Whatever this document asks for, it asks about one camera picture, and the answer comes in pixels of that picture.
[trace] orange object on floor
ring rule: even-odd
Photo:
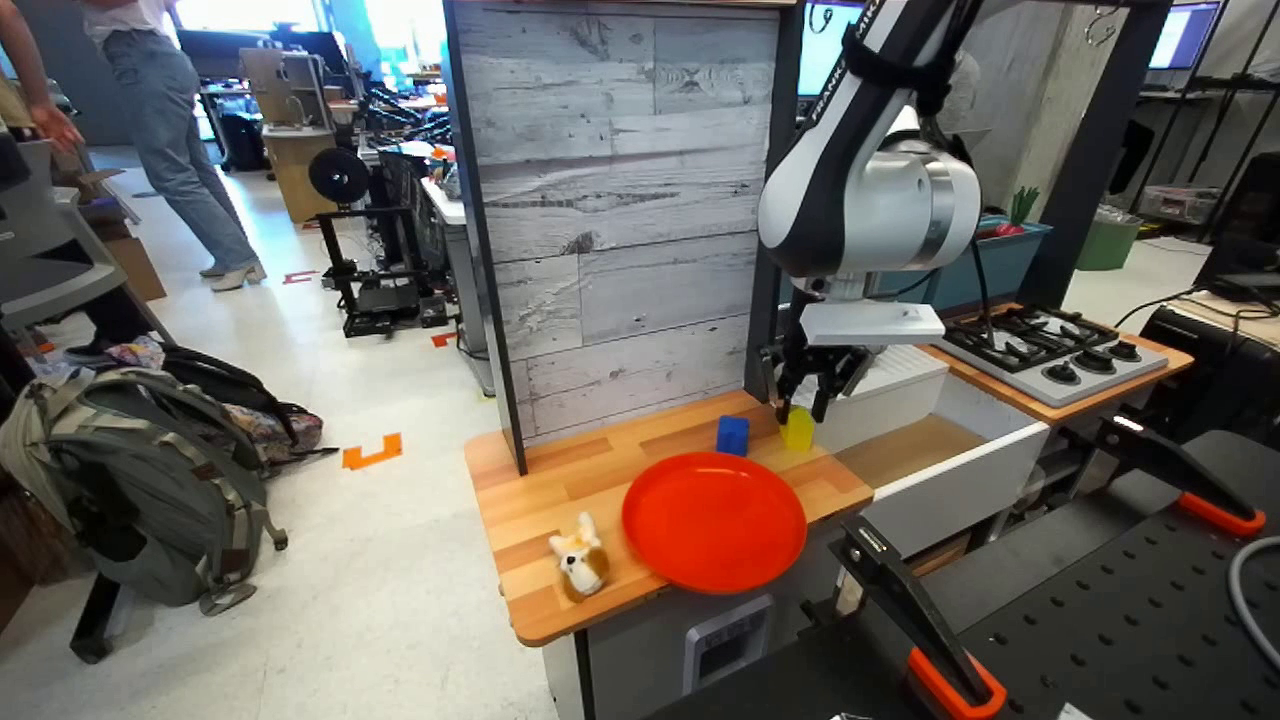
[[[373,457],[364,457],[364,448],[345,448],[345,470],[347,470],[347,472],[361,472],[361,470],[369,470],[369,463],[383,463],[383,459],[397,459],[397,457],[406,457],[399,433],[383,435],[383,448],[373,453]]]
[[[810,522],[776,472],[742,457],[694,453],[636,476],[624,531],[660,582],[737,595],[771,584],[799,561]]]

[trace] office chair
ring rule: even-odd
[[[47,261],[64,245],[75,245],[84,261]],[[0,331],[21,354],[36,354],[31,325],[62,319],[109,293],[128,293],[128,286],[80,210],[52,198],[47,147],[0,133]],[[150,306],[136,296],[133,306],[166,337]]]

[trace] bag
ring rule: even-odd
[[[268,383],[227,361],[166,344],[166,374],[227,405],[234,419],[268,463],[291,463],[322,453],[324,419],[284,405]]]
[[[274,470],[214,397],[166,374],[36,379],[0,441],[97,568],[159,605],[227,614],[256,592],[262,536],[290,547],[268,515]]]

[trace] machine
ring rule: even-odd
[[[979,180],[948,156],[935,111],[979,0],[879,0],[844,32],[811,129],[771,169],[759,241],[796,306],[776,394],[789,418],[811,376],[811,418],[850,394],[879,344],[940,342],[929,306],[863,301],[870,271],[940,268],[979,222]]]

